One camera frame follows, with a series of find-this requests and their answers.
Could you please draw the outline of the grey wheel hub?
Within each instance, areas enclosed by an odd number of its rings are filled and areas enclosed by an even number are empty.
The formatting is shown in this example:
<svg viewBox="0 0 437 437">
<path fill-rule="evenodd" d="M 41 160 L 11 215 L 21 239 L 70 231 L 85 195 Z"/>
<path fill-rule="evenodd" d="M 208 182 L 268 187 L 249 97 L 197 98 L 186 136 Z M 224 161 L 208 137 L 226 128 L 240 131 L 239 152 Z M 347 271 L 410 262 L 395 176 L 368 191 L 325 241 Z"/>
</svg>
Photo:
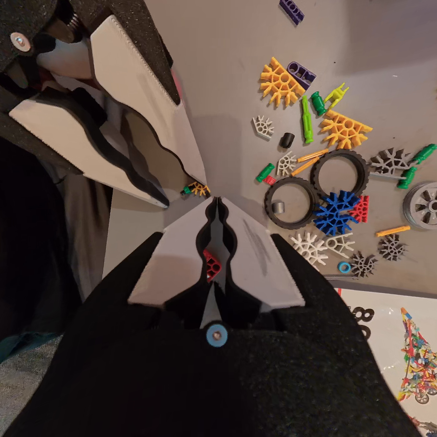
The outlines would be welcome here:
<svg viewBox="0 0 437 437">
<path fill-rule="evenodd" d="M 415 185 L 405 196 L 402 210 L 407 221 L 424 230 L 437 229 L 437 182 Z"/>
</svg>

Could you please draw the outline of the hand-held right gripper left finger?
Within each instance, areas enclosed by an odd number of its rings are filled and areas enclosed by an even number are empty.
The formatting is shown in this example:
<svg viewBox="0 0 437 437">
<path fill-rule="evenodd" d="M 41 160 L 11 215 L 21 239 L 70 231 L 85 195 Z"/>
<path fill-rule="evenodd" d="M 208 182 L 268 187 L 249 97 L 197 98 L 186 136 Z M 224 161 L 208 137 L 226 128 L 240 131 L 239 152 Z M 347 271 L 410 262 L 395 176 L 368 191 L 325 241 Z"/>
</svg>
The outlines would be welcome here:
<svg viewBox="0 0 437 437">
<path fill-rule="evenodd" d="M 186 328 L 200 327 L 210 289 L 203 252 L 216 208 L 217 198 L 209 198 L 165 228 L 128 303 L 174 312 Z"/>
</svg>

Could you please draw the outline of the person's black top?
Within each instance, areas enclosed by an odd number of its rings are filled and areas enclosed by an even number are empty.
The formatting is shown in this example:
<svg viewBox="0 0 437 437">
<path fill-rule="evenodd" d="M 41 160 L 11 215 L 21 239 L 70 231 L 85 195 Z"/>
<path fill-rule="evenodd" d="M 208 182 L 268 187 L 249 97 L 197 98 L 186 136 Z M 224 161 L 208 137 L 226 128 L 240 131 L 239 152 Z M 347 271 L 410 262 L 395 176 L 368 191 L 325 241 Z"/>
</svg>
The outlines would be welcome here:
<svg viewBox="0 0 437 437">
<path fill-rule="evenodd" d="M 33 336 L 61 333 L 81 305 L 64 203 L 37 158 L 1 139 L 1 360 Z"/>
</svg>

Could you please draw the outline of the purple connector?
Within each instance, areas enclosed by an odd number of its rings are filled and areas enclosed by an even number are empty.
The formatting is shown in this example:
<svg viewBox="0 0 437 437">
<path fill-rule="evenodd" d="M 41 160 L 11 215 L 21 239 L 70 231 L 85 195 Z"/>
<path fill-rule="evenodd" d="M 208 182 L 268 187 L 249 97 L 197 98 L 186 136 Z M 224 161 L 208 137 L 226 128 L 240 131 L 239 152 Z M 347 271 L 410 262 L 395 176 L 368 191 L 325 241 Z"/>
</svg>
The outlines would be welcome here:
<svg viewBox="0 0 437 437">
<path fill-rule="evenodd" d="M 316 74 L 299 64 L 291 62 L 287 66 L 288 73 L 307 91 L 316 78 Z"/>
<path fill-rule="evenodd" d="M 288 15 L 288 17 L 293 21 L 293 23 L 298 26 L 304 19 L 304 14 L 301 9 L 292 0 L 280 0 L 279 6 Z"/>
</svg>

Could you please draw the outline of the dark grey fan connector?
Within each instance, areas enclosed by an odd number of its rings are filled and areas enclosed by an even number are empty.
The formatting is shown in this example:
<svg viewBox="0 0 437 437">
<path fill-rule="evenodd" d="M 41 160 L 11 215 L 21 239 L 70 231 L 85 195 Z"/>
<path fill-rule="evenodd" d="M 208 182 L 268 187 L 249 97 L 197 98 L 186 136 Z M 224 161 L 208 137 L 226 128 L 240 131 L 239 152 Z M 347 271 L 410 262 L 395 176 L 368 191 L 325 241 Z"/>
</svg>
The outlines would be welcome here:
<svg viewBox="0 0 437 437">
<path fill-rule="evenodd" d="M 369 161 L 370 175 L 396 180 L 404 180 L 405 177 L 396 172 L 409 170 L 411 153 L 404 149 L 394 150 L 393 148 L 380 151 L 377 156 L 373 156 Z"/>
</svg>

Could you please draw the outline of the printed toy packaging bag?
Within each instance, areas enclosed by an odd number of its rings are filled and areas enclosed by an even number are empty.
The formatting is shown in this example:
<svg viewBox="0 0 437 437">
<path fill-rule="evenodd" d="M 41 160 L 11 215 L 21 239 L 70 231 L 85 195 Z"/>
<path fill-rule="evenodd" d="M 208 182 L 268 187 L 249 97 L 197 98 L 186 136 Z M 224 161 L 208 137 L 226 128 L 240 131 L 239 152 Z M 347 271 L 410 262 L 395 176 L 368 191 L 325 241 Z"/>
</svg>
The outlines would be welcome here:
<svg viewBox="0 0 437 437">
<path fill-rule="evenodd" d="M 400 406 L 421 436 L 436 436 L 436 299 L 336 290 L 357 320 Z"/>
</svg>

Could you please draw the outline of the yellow rod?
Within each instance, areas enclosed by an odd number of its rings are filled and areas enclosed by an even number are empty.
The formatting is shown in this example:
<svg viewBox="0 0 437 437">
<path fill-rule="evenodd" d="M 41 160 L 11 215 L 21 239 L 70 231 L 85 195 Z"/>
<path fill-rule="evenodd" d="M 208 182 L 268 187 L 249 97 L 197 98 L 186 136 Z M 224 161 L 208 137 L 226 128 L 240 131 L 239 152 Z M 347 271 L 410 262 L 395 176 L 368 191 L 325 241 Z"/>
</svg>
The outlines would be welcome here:
<svg viewBox="0 0 437 437">
<path fill-rule="evenodd" d="M 306 161 L 304 164 L 302 164 L 301 166 L 299 166 L 296 170 L 294 170 L 290 177 L 295 177 L 298 174 L 300 174 L 301 172 L 303 172 L 304 170 L 312 167 L 312 165 L 314 165 L 316 162 L 318 162 L 320 160 L 320 156 L 317 156 L 311 160 Z"/>
<path fill-rule="evenodd" d="M 376 232 L 375 236 L 376 237 L 383 237 L 383 236 L 388 236 L 388 235 L 396 234 L 396 233 L 400 233 L 400 232 L 406 232 L 409 230 L 411 230 L 411 226 L 399 226 L 399 227 L 390 228 L 390 229 Z"/>
<path fill-rule="evenodd" d="M 313 152 L 311 154 L 307 154 L 307 155 L 299 157 L 297 159 L 297 162 L 302 163 L 302 162 L 313 160 L 313 159 L 319 159 L 321 156 L 323 156 L 324 154 L 326 154 L 328 152 L 329 152 L 329 149 L 319 150 L 317 152 Z"/>
</svg>

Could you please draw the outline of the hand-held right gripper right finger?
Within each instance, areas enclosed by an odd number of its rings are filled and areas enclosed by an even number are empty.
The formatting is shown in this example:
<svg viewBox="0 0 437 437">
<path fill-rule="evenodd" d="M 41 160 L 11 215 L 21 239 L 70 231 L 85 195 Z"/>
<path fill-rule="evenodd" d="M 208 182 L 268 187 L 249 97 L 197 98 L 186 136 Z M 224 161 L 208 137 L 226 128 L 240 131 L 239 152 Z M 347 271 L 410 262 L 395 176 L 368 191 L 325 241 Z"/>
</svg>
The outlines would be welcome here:
<svg viewBox="0 0 437 437">
<path fill-rule="evenodd" d="M 247 328 L 262 312 L 304 307 L 305 301 L 265 226 L 226 198 L 218 198 L 223 243 L 229 251 L 222 320 Z"/>
</svg>

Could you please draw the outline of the dark grey snowflake connector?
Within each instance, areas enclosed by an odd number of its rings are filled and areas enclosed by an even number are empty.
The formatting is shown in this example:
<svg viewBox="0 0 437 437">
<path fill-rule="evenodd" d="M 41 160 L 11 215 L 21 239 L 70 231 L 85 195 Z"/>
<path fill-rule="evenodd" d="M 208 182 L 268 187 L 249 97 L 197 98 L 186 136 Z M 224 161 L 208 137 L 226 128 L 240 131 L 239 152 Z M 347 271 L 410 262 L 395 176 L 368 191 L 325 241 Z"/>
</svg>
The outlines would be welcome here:
<svg viewBox="0 0 437 437">
<path fill-rule="evenodd" d="M 357 251 L 350 257 L 351 274 L 354 277 L 373 275 L 378 261 L 378 258 L 373 254 L 365 257 L 360 251 Z"/>
<path fill-rule="evenodd" d="M 408 245 L 399 240 L 399 234 L 389 234 L 382 237 L 378 243 L 379 254 L 388 261 L 398 261 L 407 252 Z"/>
</svg>

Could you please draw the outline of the light grey fan connector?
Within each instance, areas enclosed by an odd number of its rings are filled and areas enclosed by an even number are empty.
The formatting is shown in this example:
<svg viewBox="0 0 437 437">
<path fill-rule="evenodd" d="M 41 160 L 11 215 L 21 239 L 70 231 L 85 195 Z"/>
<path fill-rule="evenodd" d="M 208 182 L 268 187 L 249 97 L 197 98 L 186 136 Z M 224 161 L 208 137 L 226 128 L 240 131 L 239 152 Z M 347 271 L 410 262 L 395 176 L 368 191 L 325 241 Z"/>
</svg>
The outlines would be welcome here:
<svg viewBox="0 0 437 437">
<path fill-rule="evenodd" d="M 252 118 L 252 123 L 254 125 L 254 129 L 256 134 L 269 141 L 274 134 L 274 126 L 272 125 L 272 121 L 269 117 L 265 118 L 264 116 L 258 115 L 257 117 Z"/>
</svg>

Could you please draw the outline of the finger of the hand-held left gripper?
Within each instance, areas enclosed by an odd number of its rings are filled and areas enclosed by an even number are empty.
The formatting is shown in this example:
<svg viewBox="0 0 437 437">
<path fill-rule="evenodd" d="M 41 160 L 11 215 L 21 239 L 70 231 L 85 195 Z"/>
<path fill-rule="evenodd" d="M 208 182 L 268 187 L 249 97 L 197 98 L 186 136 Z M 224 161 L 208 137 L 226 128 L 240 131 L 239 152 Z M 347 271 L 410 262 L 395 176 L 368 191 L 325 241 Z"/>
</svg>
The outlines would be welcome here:
<svg viewBox="0 0 437 437">
<path fill-rule="evenodd" d="M 169 207 L 142 154 L 129 147 L 86 89 L 65 93 L 49 86 L 19 102 L 8 115 L 85 177 L 161 208 Z"/>
<path fill-rule="evenodd" d="M 90 36 L 94 76 L 116 101 L 139 113 L 161 146 L 174 153 L 189 176 L 207 185 L 204 164 L 183 103 L 176 104 L 115 15 Z"/>
</svg>

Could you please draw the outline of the lime green rod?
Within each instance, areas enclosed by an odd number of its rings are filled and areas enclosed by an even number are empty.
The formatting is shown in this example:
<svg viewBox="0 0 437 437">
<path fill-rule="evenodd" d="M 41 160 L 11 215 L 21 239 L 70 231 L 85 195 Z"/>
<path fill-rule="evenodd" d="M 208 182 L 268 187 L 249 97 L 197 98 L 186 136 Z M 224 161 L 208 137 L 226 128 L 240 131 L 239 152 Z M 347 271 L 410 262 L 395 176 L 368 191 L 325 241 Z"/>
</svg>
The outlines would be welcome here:
<svg viewBox="0 0 437 437">
<path fill-rule="evenodd" d="M 313 126 L 311 120 L 312 118 L 309 111 L 308 98 L 306 95 L 302 96 L 301 107 L 302 107 L 302 123 L 304 129 L 305 143 L 309 144 L 312 143 L 314 139 L 313 139 Z"/>
</svg>

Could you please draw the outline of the black rubber tyre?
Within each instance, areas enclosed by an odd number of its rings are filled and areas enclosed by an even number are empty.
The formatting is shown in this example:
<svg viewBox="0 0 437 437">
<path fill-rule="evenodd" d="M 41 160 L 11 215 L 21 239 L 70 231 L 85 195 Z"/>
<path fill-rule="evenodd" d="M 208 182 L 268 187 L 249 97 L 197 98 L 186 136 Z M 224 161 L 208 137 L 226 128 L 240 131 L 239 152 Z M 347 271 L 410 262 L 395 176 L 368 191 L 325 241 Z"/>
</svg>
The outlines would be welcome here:
<svg viewBox="0 0 437 437">
<path fill-rule="evenodd" d="M 310 171 L 310 183 L 312 184 L 316 193 L 320 198 L 328 196 L 328 194 L 322 189 L 320 185 L 320 179 L 319 179 L 320 171 L 322 166 L 327 161 L 336 157 L 345 158 L 346 160 L 351 162 L 355 167 L 357 172 L 357 181 L 353 189 L 351 190 L 351 193 L 353 193 L 355 196 L 360 196 L 368 184 L 369 175 L 370 175 L 369 166 L 366 163 L 365 159 L 360 154 L 358 154 L 353 150 L 344 150 L 344 149 L 333 150 L 331 152 L 324 154 L 312 166 Z"/>
<path fill-rule="evenodd" d="M 275 192 L 284 185 L 296 185 L 302 187 L 309 196 L 309 209 L 306 214 L 298 221 L 287 222 L 276 217 L 273 211 L 272 197 Z M 313 185 L 302 178 L 286 177 L 275 182 L 266 192 L 264 198 L 264 208 L 269 219 L 278 227 L 288 230 L 297 230 L 309 224 L 315 218 L 315 209 L 319 204 L 319 196 Z"/>
</svg>

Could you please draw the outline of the white snowflake connector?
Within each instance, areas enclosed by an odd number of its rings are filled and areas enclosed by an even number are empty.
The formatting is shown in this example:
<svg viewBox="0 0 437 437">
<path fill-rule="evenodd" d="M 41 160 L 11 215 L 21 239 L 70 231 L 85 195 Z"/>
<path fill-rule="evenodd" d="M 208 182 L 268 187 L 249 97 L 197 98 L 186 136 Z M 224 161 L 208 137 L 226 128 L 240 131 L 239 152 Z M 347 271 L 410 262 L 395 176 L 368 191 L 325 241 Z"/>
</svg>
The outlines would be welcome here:
<svg viewBox="0 0 437 437">
<path fill-rule="evenodd" d="M 324 253 L 328 249 L 325 243 L 318 238 L 314 233 L 304 232 L 296 233 L 295 236 L 288 236 L 292 247 L 311 264 L 316 270 L 319 270 L 316 266 L 326 265 L 325 259 L 328 259 L 328 255 Z"/>
</svg>

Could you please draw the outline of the yellow fan connector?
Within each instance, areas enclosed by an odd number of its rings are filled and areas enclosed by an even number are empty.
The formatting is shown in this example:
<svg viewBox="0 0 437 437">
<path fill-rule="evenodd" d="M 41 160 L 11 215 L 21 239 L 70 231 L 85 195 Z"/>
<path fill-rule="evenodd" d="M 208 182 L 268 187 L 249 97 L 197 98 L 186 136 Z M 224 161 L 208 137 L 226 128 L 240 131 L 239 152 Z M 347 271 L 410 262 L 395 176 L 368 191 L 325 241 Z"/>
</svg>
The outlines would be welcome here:
<svg viewBox="0 0 437 437">
<path fill-rule="evenodd" d="M 259 89 L 263 91 L 263 97 L 271 94 L 269 104 L 274 102 L 277 107 L 281 101 L 285 107 L 293 105 L 305 94 L 304 88 L 275 57 L 264 66 L 259 80 Z"/>
<path fill-rule="evenodd" d="M 372 127 L 333 110 L 325 112 L 323 117 L 320 133 L 329 133 L 323 142 L 328 142 L 328 146 L 337 144 L 337 150 L 351 150 L 362 145 L 368 139 L 366 134 L 373 130 Z"/>
</svg>

